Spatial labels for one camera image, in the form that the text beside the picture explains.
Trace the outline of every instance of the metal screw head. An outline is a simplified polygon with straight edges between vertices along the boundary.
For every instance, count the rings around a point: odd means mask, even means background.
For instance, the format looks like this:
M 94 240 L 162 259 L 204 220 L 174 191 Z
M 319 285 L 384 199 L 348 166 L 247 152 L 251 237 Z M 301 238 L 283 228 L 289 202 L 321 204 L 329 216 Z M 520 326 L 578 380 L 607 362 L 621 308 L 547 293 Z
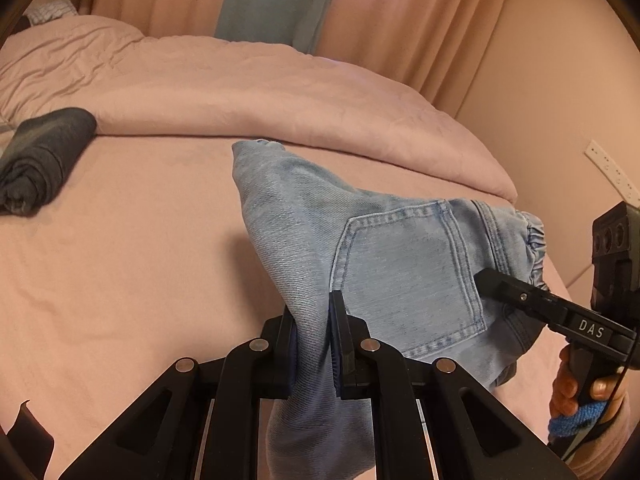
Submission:
M 249 343 L 249 348 L 254 352 L 263 352 L 269 348 L 269 342 L 266 339 L 254 339 Z
M 453 370 L 456 369 L 456 364 L 451 359 L 447 359 L 445 357 L 444 359 L 438 359 L 438 362 L 436 363 L 436 368 L 441 372 L 450 374 Z
M 181 374 L 185 374 L 187 372 L 191 372 L 194 366 L 195 366 L 195 363 L 193 362 L 193 359 L 184 358 L 184 359 L 180 359 L 175 364 L 175 369 L 178 370 Z
M 372 339 L 370 337 L 367 339 L 363 339 L 360 342 L 360 348 L 366 350 L 367 352 L 375 352 L 376 350 L 380 349 L 380 341 L 378 341 L 377 339 Z

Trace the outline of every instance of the pink wall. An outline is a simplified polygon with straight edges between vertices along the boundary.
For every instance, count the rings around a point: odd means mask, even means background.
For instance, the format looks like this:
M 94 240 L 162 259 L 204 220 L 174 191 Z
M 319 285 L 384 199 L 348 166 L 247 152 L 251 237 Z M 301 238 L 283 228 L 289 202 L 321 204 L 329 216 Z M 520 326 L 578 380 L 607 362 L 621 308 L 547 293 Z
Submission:
M 640 185 L 640 53 L 608 3 L 505 0 L 457 119 L 511 175 L 517 206 L 543 219 L 564 283 L 587 305 L 591 223 L 621 200 L 583 155 L 590 139 Z

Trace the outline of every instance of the jeans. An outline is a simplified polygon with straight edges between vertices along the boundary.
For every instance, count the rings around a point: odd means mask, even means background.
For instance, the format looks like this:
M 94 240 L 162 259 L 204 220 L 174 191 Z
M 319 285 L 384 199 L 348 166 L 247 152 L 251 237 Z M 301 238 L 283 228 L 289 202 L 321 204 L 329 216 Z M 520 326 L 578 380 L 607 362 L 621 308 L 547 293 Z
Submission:
M 493 267 L 545 286 L 535 216 L 355 189 L 277 142 L 243 140 L 233 151 L 249 237 L 298 326 L 296 384 L 268 428 L 275 479 L 351 479 L 374 465 L 370 403 L 335 395 L 329 291 L 342 291 L 372 337 L 413 359 L 452 358 L 486 387 L 540 334 L 542 323 L 482 300 L 473 281 Z

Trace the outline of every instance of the finger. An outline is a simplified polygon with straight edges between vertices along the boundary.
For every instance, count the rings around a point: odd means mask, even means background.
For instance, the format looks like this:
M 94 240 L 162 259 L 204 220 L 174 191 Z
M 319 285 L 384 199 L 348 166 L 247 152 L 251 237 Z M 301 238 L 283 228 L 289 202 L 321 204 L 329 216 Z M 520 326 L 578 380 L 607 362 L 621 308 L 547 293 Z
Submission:
M 549 403 L 549 413 L 551 414 L 551 418 L 556 418 L 561 415 L 553 401 Z
M 567 345 L 560 351 L 560 360 L 563 363 L 569 362 L 569 354 L 570 354 L 569 345 Z
M 620 379 L 619 374 L 596 379 L 595 381 L 593 381 L 593 384 L 591 385 L 591 397 L 594 400 L 608 400 L 611 394 L 613 393 L 613 390 L 615 389 L 619 379 Z M 618 390 L 616 392 L 616 397 L 614 400 L 618 400 L 624 397 L 625 392 L 626 392 L 626 377 L 622 381 L 622 384 L 620 384 L 620 386 L 618 387 Z
M 561 392 L 553 392 L 551 402 L 564 416 L 575 415 L 575 412 L 578 411 L 578 403 L 576 400 L 565 397 Z
M 615 417 L 616 413 L 620 409 L 620 406 L 622 406 L 622 402 L 624 400 L 625 400 L 624 397 L 612 400 L 611 404 L 609 405 L 609 409 L 602 416 L 602 420 L 600 421 L 600 423 L 609 422 L 613 417 Z
M 553 383 L 554 390 L 559 390 L 565 397 L 574 397 L 578 393 L 578 381 L 569 370 L 567 364 L 560 365 L 558 376 Z

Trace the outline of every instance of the dark gray cloth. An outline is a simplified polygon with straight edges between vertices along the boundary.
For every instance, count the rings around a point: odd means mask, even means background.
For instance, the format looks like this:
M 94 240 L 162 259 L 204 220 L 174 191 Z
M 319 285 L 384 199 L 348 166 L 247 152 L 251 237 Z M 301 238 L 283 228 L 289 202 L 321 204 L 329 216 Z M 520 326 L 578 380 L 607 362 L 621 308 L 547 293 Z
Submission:
M 30 216 L 60 192 L 97 123 L 82 108 L 28 119 L 0 156 L 0 214 Z

